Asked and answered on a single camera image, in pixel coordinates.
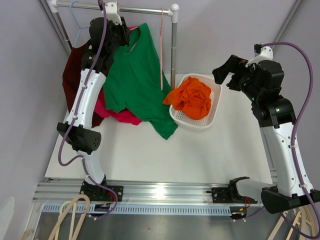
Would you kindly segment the pink hanger of orange shirt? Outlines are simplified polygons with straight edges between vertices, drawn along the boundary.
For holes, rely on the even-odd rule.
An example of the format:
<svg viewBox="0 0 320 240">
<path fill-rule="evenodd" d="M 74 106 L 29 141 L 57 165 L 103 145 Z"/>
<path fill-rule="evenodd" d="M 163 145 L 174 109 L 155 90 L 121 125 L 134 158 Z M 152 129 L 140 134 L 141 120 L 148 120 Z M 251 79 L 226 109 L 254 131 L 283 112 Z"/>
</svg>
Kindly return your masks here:
<svg viewBox="0 0 320 240">
<path fill-rule="evenodd" d="M 160 89 L 163 90 L 163 20 L 164 20 L 164 10 L 161 8 L 161 22 L 159 26 L 159 63 L 160 63 Z"/>
</svg>

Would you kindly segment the green t shirt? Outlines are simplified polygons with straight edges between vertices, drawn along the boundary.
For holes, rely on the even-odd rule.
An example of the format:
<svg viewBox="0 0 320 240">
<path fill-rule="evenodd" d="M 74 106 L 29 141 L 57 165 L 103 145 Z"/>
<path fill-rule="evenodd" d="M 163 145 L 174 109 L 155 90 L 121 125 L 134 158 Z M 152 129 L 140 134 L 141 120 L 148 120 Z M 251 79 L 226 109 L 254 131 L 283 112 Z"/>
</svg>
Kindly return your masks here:
<svg viewBox="0 0 320 240">
<path fill-rule="evenodd" d="M 160 84 L 160 60 L 146 23 L 139 26 L 140 38 L 132 51 L 120 46 L 103 84 L 106 108 L 116 113 L 128 109 L 144 122 L 149 122 L 167 140 L 177 129 L 163 100 L 171 86 L 163 74 Z"/>
</svg>

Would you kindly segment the orange t shirt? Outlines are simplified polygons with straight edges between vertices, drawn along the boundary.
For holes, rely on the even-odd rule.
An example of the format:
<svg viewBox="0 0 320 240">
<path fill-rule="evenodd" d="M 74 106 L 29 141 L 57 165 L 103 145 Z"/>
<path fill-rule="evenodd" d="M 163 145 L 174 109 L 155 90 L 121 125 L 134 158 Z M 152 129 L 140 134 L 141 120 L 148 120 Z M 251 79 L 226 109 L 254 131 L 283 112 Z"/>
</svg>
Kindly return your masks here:
<svg viewBox="0 0 320 240">
<path fill-rule="evenodd" d="M 172 105 L 192 120 L 201 120 L 211 109 L 212 90 L 196 77 L 189 76 L 183 83 L 170 91 L 163 100 L 164 105 Z"/>
</svg>

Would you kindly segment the pink magenta t shirt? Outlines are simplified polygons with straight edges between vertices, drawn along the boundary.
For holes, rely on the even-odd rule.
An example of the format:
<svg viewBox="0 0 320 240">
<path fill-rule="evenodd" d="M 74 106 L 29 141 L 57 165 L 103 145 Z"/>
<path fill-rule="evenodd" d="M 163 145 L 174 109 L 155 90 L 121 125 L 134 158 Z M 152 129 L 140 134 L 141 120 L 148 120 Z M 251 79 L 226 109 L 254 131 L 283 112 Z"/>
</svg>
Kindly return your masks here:
<svg viewBox="0 0 320 240">
<path fill-rule="evenodd" d="M 142 122 L 142 120 L 140 120 L 126 108 L 121 110 L 120 112 L 114 112 L 113 110 L 107 109 L 104 89 L 101 88 L 94 107 L 94 113 L 92 116 L 92 127 L 99 126 L 104 119 L 109 117 L 113 117 L 118 122 L 129 123 L 135 126 L 139 125 Z"/>
</svg>

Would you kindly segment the pink hanger of green shirt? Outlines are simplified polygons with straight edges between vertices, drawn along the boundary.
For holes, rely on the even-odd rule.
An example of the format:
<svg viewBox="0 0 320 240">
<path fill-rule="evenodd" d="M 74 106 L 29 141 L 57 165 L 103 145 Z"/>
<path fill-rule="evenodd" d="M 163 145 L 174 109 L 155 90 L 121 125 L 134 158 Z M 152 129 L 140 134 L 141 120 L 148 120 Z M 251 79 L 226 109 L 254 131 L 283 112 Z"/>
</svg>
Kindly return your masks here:
<svg viewBox="0 0 320 240">
<path fill-rule="evenodd" d="M 130 52 L 137 45 L 139 38 L 141 36 L 141 30 L 139 26 L 130 27 Z"/>
</svg>

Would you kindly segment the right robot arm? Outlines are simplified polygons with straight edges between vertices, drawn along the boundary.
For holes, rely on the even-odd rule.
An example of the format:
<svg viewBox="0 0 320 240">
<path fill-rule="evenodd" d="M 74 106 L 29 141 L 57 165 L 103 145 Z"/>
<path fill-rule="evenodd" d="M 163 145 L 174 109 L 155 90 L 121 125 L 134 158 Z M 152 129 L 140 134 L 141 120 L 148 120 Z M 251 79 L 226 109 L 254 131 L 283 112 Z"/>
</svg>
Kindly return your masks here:
<svg viewBox="0 0 320 240">
<path fill-rule="evenodd" d="M 250 63 L 231 55 L 212 74 L 219 85 L 231 74 L 227 87 L 243 92 L 251 101 L 267 160 L 277 173 L 277 183 L 273 184 L 249 177 L 232 179 L 227 190 L 228 198 L 237 203 L 250 197 L 262 202 L 271 214 L 319 202 L 320 192 L 314 189 L 308 178 L 297 135 L 293 132 L 298 123 L 293 105 L 280 94 L 285 76 L 281 64 L 269 59 Z"/>
</svg>

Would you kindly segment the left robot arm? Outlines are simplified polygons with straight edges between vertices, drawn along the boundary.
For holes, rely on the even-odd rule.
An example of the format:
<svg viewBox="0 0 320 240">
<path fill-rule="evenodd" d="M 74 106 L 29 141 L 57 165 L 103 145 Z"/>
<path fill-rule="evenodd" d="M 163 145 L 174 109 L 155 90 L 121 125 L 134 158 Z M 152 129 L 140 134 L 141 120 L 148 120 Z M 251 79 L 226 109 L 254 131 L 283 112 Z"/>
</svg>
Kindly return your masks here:
<svg viewBox="0 0 320 240">
<path fill-rule="evenodd" d="M 111 190 L 97 156 L 102 135 L 92 129 L 92 119 L 116 50 L 130 43 L 130 29 L 122 16 L 118 20 L 97 17 L 90 22 L 89 35 L 81 59 L 78 90 L 66 121 L 58 123 L 57 131 L 82 161 L 86 176 L 81 194 L 101 201 Z"/>
</svg>

